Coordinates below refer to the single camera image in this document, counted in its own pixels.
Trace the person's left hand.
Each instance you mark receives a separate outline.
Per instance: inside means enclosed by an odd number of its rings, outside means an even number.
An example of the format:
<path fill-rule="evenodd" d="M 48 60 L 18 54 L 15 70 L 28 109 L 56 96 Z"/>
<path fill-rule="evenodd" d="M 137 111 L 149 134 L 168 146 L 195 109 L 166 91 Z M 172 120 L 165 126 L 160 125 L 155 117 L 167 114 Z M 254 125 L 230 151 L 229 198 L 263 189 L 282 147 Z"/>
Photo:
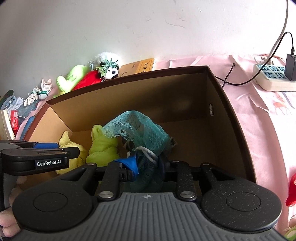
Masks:
<path fill-rule="evenodd" d="M 4 177 L 4 210 L 1 211 L 1 240 L 17 235 L 21 229 L 13 215 L 12 205 L 15 198 L 22 192 L 21 184 L 27 181 L 26 176 L 18 178 L 6 175 Z"/>

